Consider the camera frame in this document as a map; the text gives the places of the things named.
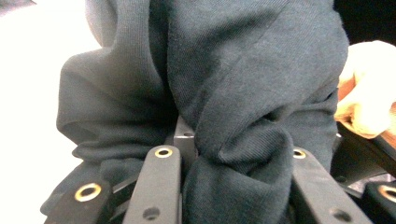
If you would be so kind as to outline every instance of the draped fabric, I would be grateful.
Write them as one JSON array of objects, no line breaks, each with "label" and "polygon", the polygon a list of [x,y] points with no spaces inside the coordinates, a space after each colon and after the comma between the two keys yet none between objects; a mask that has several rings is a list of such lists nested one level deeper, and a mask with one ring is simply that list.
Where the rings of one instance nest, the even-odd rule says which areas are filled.
[{"label": "draped fabric", "polygon": [[183,186],[183,222],[285,222],[293,146],[330,168],[348,46],[332,1],[108,0],[87,9],[103,47],[64,65],[57,121],[84,162],[42,212],[83,179],[115,184],[138,172],[180,115],[200,153]]}]

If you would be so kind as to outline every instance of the dark gray fabric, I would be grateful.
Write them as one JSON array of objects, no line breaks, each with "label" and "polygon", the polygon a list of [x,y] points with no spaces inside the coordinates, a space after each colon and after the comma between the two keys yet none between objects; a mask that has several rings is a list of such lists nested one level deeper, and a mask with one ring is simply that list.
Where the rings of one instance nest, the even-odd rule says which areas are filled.
[{"label": "dark gray fabric", "polygon": [[200,152],[183,221],[283,222],[293,145],[328,169],[332,157],[348,46],[332,1],[88,3],[103,48],[71,58],[61,78],[58,128],[73,154],[117,171],[109,160],[144,159],[178,111]]}]

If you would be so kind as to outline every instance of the white surface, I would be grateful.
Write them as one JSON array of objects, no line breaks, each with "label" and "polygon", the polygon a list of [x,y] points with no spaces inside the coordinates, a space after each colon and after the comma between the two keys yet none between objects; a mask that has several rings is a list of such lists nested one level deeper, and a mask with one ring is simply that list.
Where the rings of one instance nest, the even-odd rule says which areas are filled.
[{"label": "white surface", "polygon": [[48,1],[0,17],[2,223],[44,223],[39,212],[80,161],[55,127],[65,60],[97,49],[83,1]]}]

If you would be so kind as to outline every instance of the gray garment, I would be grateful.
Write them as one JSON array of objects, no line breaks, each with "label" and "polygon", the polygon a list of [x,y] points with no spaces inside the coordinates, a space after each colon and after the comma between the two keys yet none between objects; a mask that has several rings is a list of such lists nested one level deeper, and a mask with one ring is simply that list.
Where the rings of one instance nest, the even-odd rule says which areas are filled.
[{"label": "gray garment", "polygon": [[[183,188],[185,223],[279,223],[293,145],[327,168],[347,37],[332,1],[89,1],[104,46],[62,71],[58,128],[74,155],[116,183],[175,128],[200,157]],[[117,180],[103,175],[119,169]],[[81,183],[79,169],[54,195]]]}]

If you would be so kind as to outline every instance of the cloth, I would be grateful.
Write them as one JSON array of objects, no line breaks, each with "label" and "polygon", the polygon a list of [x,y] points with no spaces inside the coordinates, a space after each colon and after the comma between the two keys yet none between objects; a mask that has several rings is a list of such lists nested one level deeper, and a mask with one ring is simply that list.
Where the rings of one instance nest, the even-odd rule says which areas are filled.
[{"label": "cloth", "polygon": [[334,115],[365,138],[379,135],[396,148],[396,47],[382,41],[349,47]]},{"label": "cloth", "polygon": [[332,1],[88,1],[87,15],[103,48],[61,76],[73,154],[98,168],[143,160],[179,114],[200,153],[184,223],[285,223],[293,146],[332,158],[348,46]]}]

